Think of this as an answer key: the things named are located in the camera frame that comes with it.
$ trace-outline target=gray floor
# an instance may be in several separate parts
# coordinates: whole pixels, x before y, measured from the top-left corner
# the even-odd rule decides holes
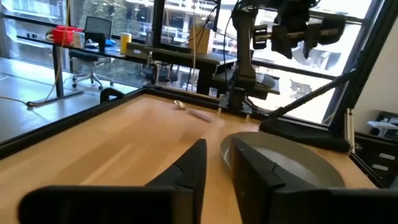
[[[44,99],[50,92],[54,74],[51,68],[32,65],[24,62],[0,59],[0,96],[16,98],[22,101]],[[65,93],[74,91],[69,73],[65,77]],[[115,84],[115,89],[124,93],[135,90],[131,86]],[[89,80],[79,84],[82,95],[59,100],[51,104],[28,109],[20,102],[0,99],[0,142],[14,138],[43,125],[52,123],[82,110],[98,105],[100,91],[97,85]]]

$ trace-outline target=red object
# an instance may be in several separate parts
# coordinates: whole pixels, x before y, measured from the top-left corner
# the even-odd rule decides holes
[[[65,35],[65,26],[57,26],[55,29],[52,30],[54,43],[62,44],[63,41],[64,45],[70,45],[73,42],[74,32],[83,32],[83,29],[76,27],[67,27]]]

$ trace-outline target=black cable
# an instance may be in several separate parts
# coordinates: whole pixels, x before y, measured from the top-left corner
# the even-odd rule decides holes
[[[229,22],[231,22],[232,13],[233,13],[233,12],[237,9],[237,7],[238,7],[238,3],[239,3],[239,0],[236,1],[235,6],[234,6],[234,9],[233,9],[232,12],[231,12],[231,16],[229,17],[228,22],[226,23],[225,30],[224,30],[223,59],[224,59],[224,74],[225,74],[226,91],[228,91],[228,77],[227,77],[227,74],[226,74],[227,67],[226,67],[226,60],[225,60],[225,45],[226,45],[226,43],[225,43],[225,38],[226,38],[226,30],[227,30],[227,28],[228,28]]]

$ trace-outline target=white surface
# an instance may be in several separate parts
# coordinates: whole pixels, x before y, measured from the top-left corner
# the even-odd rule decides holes
[[[368,125],[373,128],[398,130],[398,126],[382,121],[368,121]]]
[[[368,82],[355,106],[355,130],[368,133],[366,123],[375,120],[379,111],[398,113],[398,22],[391,29]]]

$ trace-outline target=gray bowl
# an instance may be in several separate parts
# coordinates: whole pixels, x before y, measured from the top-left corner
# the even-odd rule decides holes
[[[345,187],[339,172],[318,154],[297,142],[262,132],[242,132],[227,136],[221,143],[221,156],[230,168],[229,145],[237,138],[276,162],[285,170],[317,187]]]

